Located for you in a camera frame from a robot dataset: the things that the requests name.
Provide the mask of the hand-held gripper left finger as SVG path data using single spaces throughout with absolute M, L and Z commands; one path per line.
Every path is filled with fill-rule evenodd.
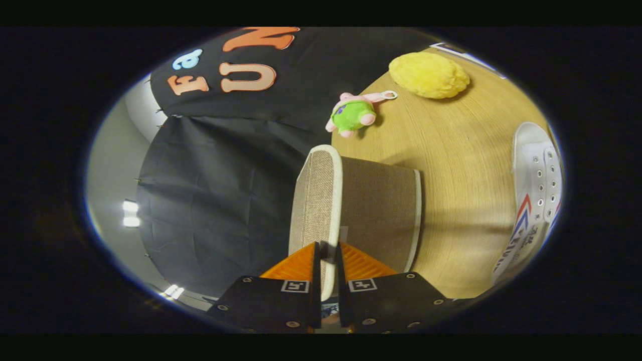
M 319 244 L 312 243 L 262 276 L 241 276 L 207 311 L 238 333 L 312 333 L 321 324 Z

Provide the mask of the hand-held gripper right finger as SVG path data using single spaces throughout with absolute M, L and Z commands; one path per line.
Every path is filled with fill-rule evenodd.
M 336 252 L 340 324 L 353 334 L 422 333 L 472 303 L 445 296 L 416 272 L 395 272 L 340 242 Z

